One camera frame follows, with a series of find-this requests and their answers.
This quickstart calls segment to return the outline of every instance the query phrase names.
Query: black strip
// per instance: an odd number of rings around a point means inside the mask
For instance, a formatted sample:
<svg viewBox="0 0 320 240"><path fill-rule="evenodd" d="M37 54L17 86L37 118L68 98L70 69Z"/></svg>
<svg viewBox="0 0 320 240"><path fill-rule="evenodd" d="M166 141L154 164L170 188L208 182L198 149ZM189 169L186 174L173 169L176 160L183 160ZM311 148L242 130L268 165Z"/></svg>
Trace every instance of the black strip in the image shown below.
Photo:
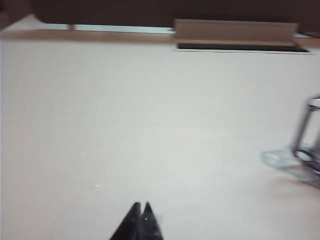
<svg viewBox="0 0 320 240"><path fill-rule="evenodd" d="M178 43L178 49L204 50L249 50L249 51L279 51L309 53L299 46L270 46L270 45L239 45L239 44L208 44L208 43Z"/></svg>

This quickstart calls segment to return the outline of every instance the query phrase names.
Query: table surface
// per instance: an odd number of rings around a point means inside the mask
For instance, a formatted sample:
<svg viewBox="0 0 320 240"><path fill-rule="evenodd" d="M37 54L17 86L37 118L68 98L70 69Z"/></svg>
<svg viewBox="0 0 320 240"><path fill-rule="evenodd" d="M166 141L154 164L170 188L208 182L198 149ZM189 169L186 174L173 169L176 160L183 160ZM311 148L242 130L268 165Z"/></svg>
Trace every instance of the table surface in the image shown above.
<svg viewBox="0 0 320 240"><path fill-rule="evenodd" d="M170 34L45 28L1 33L3 240L106 240L146 201L165 240L319 239L320 191L261 152L319 93L320 39L181 52Z"/></svg>

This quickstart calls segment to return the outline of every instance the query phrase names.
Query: dark wall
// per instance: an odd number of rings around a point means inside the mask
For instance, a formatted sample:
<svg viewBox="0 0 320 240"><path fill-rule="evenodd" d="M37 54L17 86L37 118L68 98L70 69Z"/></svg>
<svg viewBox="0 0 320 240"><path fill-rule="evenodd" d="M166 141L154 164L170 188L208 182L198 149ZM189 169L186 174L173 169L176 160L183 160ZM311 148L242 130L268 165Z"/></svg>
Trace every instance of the dark wall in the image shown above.
<svg viewBox="0 0 320 240"><path fill-rule="evenodd" d="M1 0L1 29L30 14L31 5L28 0Z"/></svg>
<svg viewBox="0 0 320 240"><path fill-rule="evenodd" d="M320 0L31 0L46 23L172 27L174 19L299 23L320 32Z"/></svg>

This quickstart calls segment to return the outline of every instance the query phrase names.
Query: white table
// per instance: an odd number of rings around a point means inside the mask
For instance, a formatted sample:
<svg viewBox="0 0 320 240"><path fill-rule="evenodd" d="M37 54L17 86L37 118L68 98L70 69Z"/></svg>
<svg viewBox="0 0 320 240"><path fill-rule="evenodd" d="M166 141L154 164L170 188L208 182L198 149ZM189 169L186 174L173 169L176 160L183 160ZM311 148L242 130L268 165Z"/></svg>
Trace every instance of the white table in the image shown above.
<svg viewBox="0 0 320 240"><path fill-rule="evenodd" d="M1 239L107 240L137 201L165 240L320 238L320 191L260 157L320 92L320 39L176 52L169 34L43 27L1 33Z"/></svg>

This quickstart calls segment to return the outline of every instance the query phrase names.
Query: transparent plastic base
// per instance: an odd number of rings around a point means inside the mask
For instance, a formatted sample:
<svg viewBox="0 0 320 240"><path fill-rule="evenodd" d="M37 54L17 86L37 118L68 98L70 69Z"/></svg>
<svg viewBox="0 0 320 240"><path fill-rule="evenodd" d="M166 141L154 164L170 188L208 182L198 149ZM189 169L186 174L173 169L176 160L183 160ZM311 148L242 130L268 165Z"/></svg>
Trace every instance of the transparent plastic base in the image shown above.
<svg viewBox="0 0 320 240"><path fill-rule="evenodd" d="M320 173L303 164L292 154L289 146L280 150L264 151L261 158L266 165L291 174L299 181L320 190Z"/></svg>

